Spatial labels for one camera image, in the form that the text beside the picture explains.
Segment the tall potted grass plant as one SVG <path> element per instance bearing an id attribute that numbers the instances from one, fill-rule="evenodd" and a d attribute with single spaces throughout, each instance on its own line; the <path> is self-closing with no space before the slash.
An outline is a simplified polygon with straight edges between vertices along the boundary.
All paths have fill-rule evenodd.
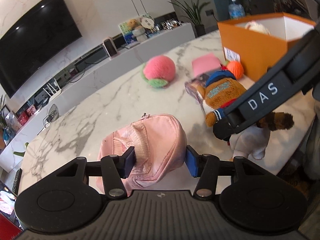
<path id="1" fill-rule="evenodd" d="M 201 2 L 200 0 L 190 0 L 190 4 L 186 1 L 171 0 L 169 2 L 182 9 L 185 12 L 184 18 L 187 18 L 194 25 L 198 37 L 206 34 L 204 24 L 202 23 L 201 12 L 210 5 L 210 2 Z"/>

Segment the white black dog plush keychain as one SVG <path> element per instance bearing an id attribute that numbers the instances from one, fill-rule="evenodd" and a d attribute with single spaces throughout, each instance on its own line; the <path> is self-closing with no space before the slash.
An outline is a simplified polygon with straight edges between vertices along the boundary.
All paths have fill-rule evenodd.
<path id="1" fill-rule="evenodd" d="M 268 128 L 259 128 L 252 125 L 238 134 L 230 137 L 229 143 L 234 157 L 248 158 L 250 155 L 255 160 L 265 156 L 271 131 Z"/>

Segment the pink fluffy peach plush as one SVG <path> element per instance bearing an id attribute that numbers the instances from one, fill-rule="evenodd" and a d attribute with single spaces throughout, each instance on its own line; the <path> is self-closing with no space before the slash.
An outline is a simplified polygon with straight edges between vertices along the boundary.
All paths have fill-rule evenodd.
<path id="1" fill-rule="evenodd" d="M 153 88 L 167 87 L 175 75 L 175 63 L 165 55 L 155 56 L 142 64 L 141 76 Z"/>

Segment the white wifi router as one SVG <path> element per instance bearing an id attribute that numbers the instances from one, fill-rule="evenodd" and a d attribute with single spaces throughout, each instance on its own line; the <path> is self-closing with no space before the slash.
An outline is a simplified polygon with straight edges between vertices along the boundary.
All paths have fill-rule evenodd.
<path id="1" fill-rule="evenodd" d="M 47 83 L 45 87 L 43 87 L 43 90 L 48 95 L 48 102 L 52 102 L 55 98 L 57 98 L 61 92 L 62 89 L 59 86 L 56 78 L 53 79 L 53 83 Z"/>

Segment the orange cardboard box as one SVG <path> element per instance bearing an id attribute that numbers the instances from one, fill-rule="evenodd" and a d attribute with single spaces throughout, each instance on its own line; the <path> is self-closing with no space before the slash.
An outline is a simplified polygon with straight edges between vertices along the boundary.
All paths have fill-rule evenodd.
<path id="1" fill-rule="evenodd" d="M 251 21 L 263 24 L 271 35 L 245 29 Z M 307 18 L 277 12 L 222 21 L 218 28 L 225 59 L 239 61 L 244 74 L 258 81 L 315 25 Z"/>

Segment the white marble tv console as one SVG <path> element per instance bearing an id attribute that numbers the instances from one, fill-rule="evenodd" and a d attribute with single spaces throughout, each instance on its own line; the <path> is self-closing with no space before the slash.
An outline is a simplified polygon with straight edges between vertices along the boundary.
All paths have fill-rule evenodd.
<path id="1" fill-rule="evenodd" d="M 14 139 L 1 152 L 1 169 L 10 172 L 22 160 L 21 157 L 14 156 L 13 152 L 24 151 L 24 144 L 31 142 L 44 128 L 43 120 L 48 116 L 53 104 L 57 106 L 59 114 L 63 115 L 97 90 L 150 58 L 165 54 L 194 38 L 191 24 L 185 23 L 175 29 L 161 31 L 160 34 L 131 49 L 123 49 L 118 56 L 105 59 L 86 70 L 81 79 L 75 83 L 67 84 L 57 97 L 29 118 Z"/>

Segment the pink wallet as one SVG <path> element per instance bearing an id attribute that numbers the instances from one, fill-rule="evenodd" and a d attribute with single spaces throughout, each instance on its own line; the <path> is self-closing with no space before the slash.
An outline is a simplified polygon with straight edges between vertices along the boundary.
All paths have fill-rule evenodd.
<path id="1" fill-rule="evenodd" d="M 191 64 L 194 77 L 221 70 L 221 61 L 213 53 L 200 56 L 194 59 Z"/>

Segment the pink cap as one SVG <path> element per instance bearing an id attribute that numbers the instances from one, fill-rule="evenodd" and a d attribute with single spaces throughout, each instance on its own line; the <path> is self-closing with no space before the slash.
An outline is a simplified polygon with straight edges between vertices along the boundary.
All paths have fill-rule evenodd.
<path id="1" fill-rule="evenodd" d="M 187 137 L 174 116 L 146 114 L 104 138 L 98 160 L 111 154 L 121 156 L 131 146 L 135 148 L 136 163 L 129 177 L 122 180 L 127 194 L 150 187 L 180 168 L 185 159 Z"/>

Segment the smartphone with lit screen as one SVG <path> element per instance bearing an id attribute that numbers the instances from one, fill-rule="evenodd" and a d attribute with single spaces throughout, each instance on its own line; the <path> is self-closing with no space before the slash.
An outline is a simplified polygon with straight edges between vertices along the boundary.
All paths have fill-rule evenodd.
<path id="1" fill-rule="evenodd" d="M 0 185 L 0 210 L 1 213 L 9 220 L 14 220 L 16 215 L 14 211 L 16 196 L 1 181 Z"/>

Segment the illustrated card box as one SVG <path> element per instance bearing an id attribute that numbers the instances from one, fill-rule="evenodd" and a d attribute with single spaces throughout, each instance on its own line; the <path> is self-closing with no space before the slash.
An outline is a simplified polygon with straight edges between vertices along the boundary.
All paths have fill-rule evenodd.
<path id="1" fill-rule="evenodd" d="M 205 84 L 209 76 L 210 73 L 203 73 L 184 83 L 186 92 L 196 100 L 204 114 L 212 110 L 204 100 Z"/>

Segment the crochet bunny toy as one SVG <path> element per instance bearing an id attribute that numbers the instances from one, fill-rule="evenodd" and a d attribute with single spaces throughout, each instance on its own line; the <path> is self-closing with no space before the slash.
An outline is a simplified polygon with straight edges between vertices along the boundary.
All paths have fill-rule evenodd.
<path id="1" fill-rule="evenodd" d="M 271 35 L 270 31 L 263 24 L 255 21 L 247 22 L 245 25 L 245 29 L 255 31 L 257 33 Z"/>

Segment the small desk fan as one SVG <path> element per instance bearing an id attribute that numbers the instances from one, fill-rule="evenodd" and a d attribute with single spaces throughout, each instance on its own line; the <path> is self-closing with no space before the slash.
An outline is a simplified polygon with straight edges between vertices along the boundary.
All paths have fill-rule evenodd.
<path id="1" fill-rule="evenodd" d="M 58 118 L 59 118 L 59 109 L 56 104 L 53 104 L 50 107 L 48 115 L 43 119 L 44 128 L 49 126 L 52 122 L 54 122 Z"/>

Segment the orange crochet fruit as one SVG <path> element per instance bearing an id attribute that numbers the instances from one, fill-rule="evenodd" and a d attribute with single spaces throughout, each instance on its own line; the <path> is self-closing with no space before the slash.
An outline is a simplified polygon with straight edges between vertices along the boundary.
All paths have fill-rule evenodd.
<path id="1" fill-rule="evenodd" d="M 235 76 L 237 80 L 240 80 L 244 75 L 244 68 L 238 61 L 229 61 L 226 64 L 226 68 Z"/>

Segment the brown bear plush blue outfit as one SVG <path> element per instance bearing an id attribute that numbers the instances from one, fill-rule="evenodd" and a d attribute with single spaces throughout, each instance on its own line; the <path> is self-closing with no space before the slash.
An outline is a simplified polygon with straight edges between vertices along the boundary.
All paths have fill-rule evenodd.
<path id="1" fill-rule="evenodd" d="M 204 85 L 196 86 L 210 111 L 206 114 L 205 123 L 213 127 L 224 116 L 224 110 L 238 97 L 246 92 L 235 76 L 228 70 L 219 70 L 211 74 Z M 271 131 L 291 129 L 294 125 L 293 116 L 284 112 L 271 112 L 256 122 L 259 128 Z"/>

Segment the round paper fan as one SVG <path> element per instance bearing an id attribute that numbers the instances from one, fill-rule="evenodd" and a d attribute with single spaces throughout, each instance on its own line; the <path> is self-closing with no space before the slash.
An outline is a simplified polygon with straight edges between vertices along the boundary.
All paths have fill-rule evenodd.
<path id="1" fill-rule="evenodd" d="M 155 22 L 152 18 L 148 17 L 141 17 L 140 18 L 140 24 L 143 26 L 145 29 L 153 29 L 155 27 Z"/>

